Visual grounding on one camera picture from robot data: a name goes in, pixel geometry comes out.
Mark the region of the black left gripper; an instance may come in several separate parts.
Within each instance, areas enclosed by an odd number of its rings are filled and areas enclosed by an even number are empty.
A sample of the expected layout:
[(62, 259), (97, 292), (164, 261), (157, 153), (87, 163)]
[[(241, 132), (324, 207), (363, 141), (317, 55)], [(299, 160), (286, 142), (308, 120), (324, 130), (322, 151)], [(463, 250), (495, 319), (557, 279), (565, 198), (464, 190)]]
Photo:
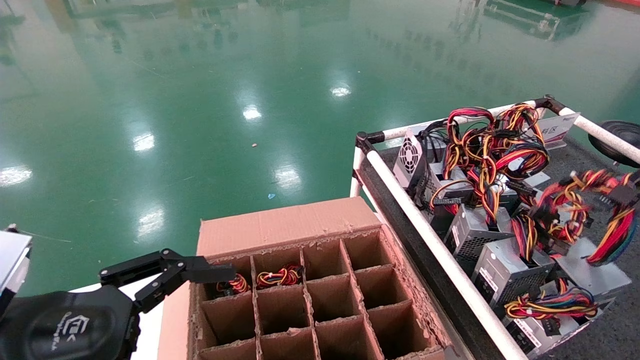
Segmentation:
[[(187, 282), (221, 283), (236, 274), (233, 264), (210, 264), (204, 256), (162, 249), (102, 269), (103, 287), (94, 291), (16, 297), (1, 318), (0, 357), (128, 360), (137, 350), (139, 313), (150, 312)], [(153, 276), (134, 303), (117, 289)]]

